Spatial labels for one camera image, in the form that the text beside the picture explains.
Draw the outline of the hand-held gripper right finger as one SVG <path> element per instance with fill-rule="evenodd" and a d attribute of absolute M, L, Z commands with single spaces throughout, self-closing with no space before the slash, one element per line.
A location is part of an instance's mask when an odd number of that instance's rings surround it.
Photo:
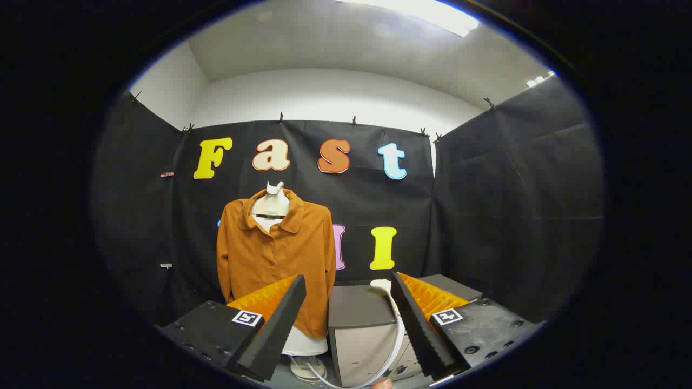
<path fill-rule="evenodd" d="M 503 357 L 539 325 L 491 298 L 469 298 L 395 272 L 390 294 L 425 376 L 439 381 Z"/>

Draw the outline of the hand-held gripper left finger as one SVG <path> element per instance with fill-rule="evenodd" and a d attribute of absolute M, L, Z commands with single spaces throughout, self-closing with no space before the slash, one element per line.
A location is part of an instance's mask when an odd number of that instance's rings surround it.
<path fill-rule="evenodd" d="M 232 303 L 204 302 L 158 330 L 207 365 L 269 381 L 306 295 L 304 276 L 293 275 Z"/>

